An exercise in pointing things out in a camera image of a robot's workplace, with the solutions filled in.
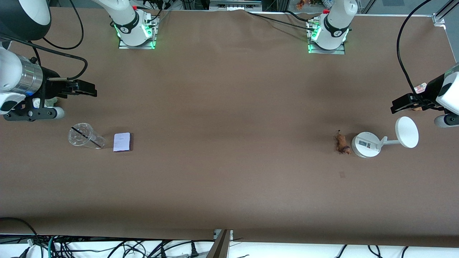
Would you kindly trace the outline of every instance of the plastic cup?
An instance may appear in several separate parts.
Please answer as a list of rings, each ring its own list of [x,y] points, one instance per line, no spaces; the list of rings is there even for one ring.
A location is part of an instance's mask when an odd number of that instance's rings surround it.
[[[105,138],[94,131],[88,123],[78,123],[70,128],[68,141],[74,146],[84,146],[91,149],[102,149]]]

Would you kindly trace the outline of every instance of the round lamp head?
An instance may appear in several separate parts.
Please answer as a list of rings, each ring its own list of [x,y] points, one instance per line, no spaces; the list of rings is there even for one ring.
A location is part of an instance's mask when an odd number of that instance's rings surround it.
[[[1,0],[0,33],[22,40],[39,40],[51,26],[46,0]]]
[[[398,141],[406,148],[414,148],[419,142],[418,127],[409,117],[401,117],[395,123],[395,134]]]

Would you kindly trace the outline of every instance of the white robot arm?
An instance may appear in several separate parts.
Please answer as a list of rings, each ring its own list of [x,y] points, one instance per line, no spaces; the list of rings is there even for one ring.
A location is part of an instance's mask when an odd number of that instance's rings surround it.
[[[153,36],[151,14],[134,8],[129,0],[92,0],[110,15],[120,39],[129,46],[138,46]]]
[[[355,0],[336,0],[330,13],[315,17],[319,25],[311,39],[326,50],[338,48],[346,39],[349,25],[357,14],[358,6]]]
[[[93,0],[110,14],[120,39],[138,46],[152,37],[151,14],[135,10],[129,0]],[[23,41],[43,38],[51,26],[46,0],[2,0],[0,34]],[[63,110],[53,107],[33,108],[33,98],[40,102],[71,95],[97,96],[95,86],[82,80],[52,80],[59,75],[0,45],[0,115],[6,120],[53,119],[63,117]]]

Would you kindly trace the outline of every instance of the small notebook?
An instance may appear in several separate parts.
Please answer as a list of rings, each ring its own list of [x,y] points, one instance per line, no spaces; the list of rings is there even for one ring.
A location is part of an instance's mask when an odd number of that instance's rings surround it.
[[[131,150],[131,133],[115,134],[113,140],[113,151],[130,151]]]

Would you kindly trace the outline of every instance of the power cord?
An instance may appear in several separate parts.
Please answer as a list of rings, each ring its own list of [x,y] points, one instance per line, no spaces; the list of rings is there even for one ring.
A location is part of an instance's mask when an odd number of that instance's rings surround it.
[[[347,245],[344,245],[343,247],[341,247],[341,251],[340,253],[336,256],[336,258],[341,258],[341,255],[343,254],[344,252],[344,249],[346,249]]]
[[[178,247],[178,246],[181,246],[181,245],[185,245],[185,244],[190,244],[190,243],[193,243],[193,242],[214,242],[214,240],[197,240],[197,241],[186,241],[186,242],[182,242],[182,243],[179,243],[179,244],[176,244],[176,245],[173,245],[173,246],[170,246],[164,250],[161,250],[161,253],[163,252],[166,252],[167,250],[171,249],[171,248],[174,248],[174,247]]]
[[[402,251],[402,257],[401,257],[401,258],[404,258],[404,257],[405,257],[405,252],[406,252],[406,249],[408,249],[408,247],[404,247],[404,248],[403,248],[403,251]]]
[[[196,251],[196,246],[194,242],[191,242],[191,258],[198,257],[199,253]]]
[[[24,251],[21,253],[21,255],[19,255],[19,258],[26,258],[29,249],[30,249],[30,247],[27,247],[26,250],[24,250]]]
[[[58,49],[63,49],[63,50],[70,50],[70,49],[75,49],[77,48],[81,42],[83,42],[83,37],[84,37],[84,29],[83,29],[83,23],[81,22],[81,18],[80,18],[80,15],[78,14],[78,11],[77,11],[77,8],[75,8],[75,5],[73,4],[73,1],[72,0],[69,0],[70,1],[70,4],[72,4],[72,7],[73,7],[73,10],[75,10],[75,14],[77,15],[78,17],[78,21],[80,22],[80,27],[81,27],[81,38],[80,38],[80,41],[75,45],[75,46],[72,46],[72,47],[61,47],[61,46],[57,46],[53,43],[51,43],[49,40],[47,40],[45,37],[43,37],[43,40],[46,41],[48,44],[50,44],[51,46],[55,47],[55,48],[58,48]]]
[[[266,17],[266,16],[262,16],[262,15],[259,15],[259,14],[256,14],[256,13],[251,13],[251,12],[247,12],[247,13],[249,13],[249,14],[251,14],[251,15],[254,15],[254,16],[258,16],[258,17],[264,18],[264,19],[268,19],[268,20],[271,20],[271,21],[274,21],[274,22],[283,23],[283,24],[286,24],[286,25],[289,25],[289,26],[293,26],[293,27],[297,27],[297,28],[302,28],[302,29],[310,30],[310,31],[313,31],[313,30],[314,30],[313,28],[307,28],[307,27],[303,27],[303,26],[298,26],[298,25],[291,24],[291,23],[288,23],[288,22],[283,22],[283,21],[279,21],[279,20],[276,20],[276,19],[273,19],[273,18],[269,18],[269,17]]]
[[[37,245],[40,246],[41,258],[43,258],[43,251],[41,250],[41,248],[43,247],[42,246],[43,242],[39,239],[38,234],[35,231],[35,229],[29,223],[27,223],[27,221],[25,221],[23,219],[20,219],[20,218],[14,218],[14,217],[1,217],[0,218],[0,221],[8,221],[8,220],[9,221],[21,222],[21,223],[25,224],[32,231],[32,233],[34,234],[35,239],[37,240]]]
[[[134,253],[134,252],[141,253],[143,258],[146,257],[146,249],[145,249],[145,246],[142,245],[142,242],[144,242],[144,241],[138,241],[134,246],[129,246],[128,245],[129,249],[124,250],[123,258],[125,258],[129,254],[130,251],[132,251],[132,253]],[[140,245],[144,249],[143,252],[140,251],[139,249],[135,248],[138,245]]]
[[[382,256],[381,256],[381,251],[379,250],[379,246],[375,246],[376,249],[378,250],[378,253],[375,253],[375,252],[371,249],[371,246],[367,246],[367,247],[368,247],[368,250],[370,250],[370,252],[371,252],[372,254],[374,254],[376,257],[382,258]]]
[[[402,68],[402,71],[403,73],[405,74],[405,77],[406,77],[406,80],[408,81],[408,84],[413,92],[413,95],[415,96],[415,98],[419,101],[419,103],[423,106],[423,107],[426,107],[426,108],[429,108],[429,109],[433,109],[433,110],[439,110],[439,111],[442,111],[444,110],[442,107],[431,107],[429,105],[427,105],[420,97],[419,95],[416,93],[416,90],[414,89],[414,86],[413,86],[413,83],[411,82],[411,79],[409,78],[409,75],[408,75],[408,72],[406,71],[405,69],[405,66],[403,65],[403,62],[402,62],[402,58],[400,56],[400,37],[402,36],[402,32],[403,32],[403,29],[405,28],[405,25],[406,23],[408,22],[408,20],[411,18],[411,16],[417,11],[419,10],[422,6],[424,6],[425,4],[427,4],[428,2],[430,2],[432,0],[426,0],[424,2],[422,2],[420,5],[418,5],[414,10],[411,11],[410,14],[408,14],[408,16],[406,17],[405,21],[403,22],[402,26],[400,27],[400,31],[398,32],[398,36],[397,36],[397,58],[398,58],[398,63],[400,64],[400,67]]]
[[[149,23],[149,22],[151,22],[151,21],[154,21],[154,20],[156,20],[156,18],[158,18],[158,17],[159,17],[159,15],[161,14],[161,11],[162,11],[162,9],[159,9],[159,12],[158,12],[158,14],[156,14],[156,15],[155,15],[153,18],[151,18],[150,20],[147,20],[146,22],[147,22],[147,23]]]
[[[34,50],[35,59],[36,59],[36,60],[34,60],[34,62],[32,62],[32,63],[36,63],[36,62],[37,62],[38,65],[41,66],[40,55],[38,54],[37,48],[33,46],[32,49]]]
[[[165,245],[167,245],[170,242],[171,240],[163,240],[159,245],[155,247],[155,249],[153,249],[153,251],[146,258],[151,258],[153,254],[155,254],[158,250],[160,250],[161,248],[163,248]]]
[[[291,15],[293,15],[293,17],[295,17],[296,19],[302,21],[302,22],[308,22],[307,19],[303,19],[301,17],[299,17],[298,15],[296,15],[295,13],[293,13],[292,11],[289,11],[289,10],[285,10],[283,11],[284,13],[290,13]]]
[[[80,57],[80,56],[74,56],[74,55],[62,53],[62,52],[59,52],[59,51],[56,51],[56,50],[52,50],[52,49],[49,49],[49,48],[46,48],[46,47],[42,47],[42,46],[34,44],[34,43],[29,43],[29,42],[21,40],[21,39],[16,39],[14,37],[8,36],[8,35],[3,34],[3,33],[0,33],[0,37],[2,37],[4,39],[7,39],[7,40],[14,40],[14,41],[19,42],[21,44],[28,45],[28,46],[31,46],[31,47],[35,47],[37,49],[40,49],[40,50],[43,50],[43,51],[46,51],[46,52],[49,52],[49,53],[52,53],[52,54],[65,56],[65,57],[73,58],[73,59],[80,60],[80,61],[84,62],[83,69],[81,69],[81,71],[77,75],[67,78],[68,81],[75,80],[76,78],[80,77],[86,71],[86,69],[88,68],[88,61],[86,59]]]

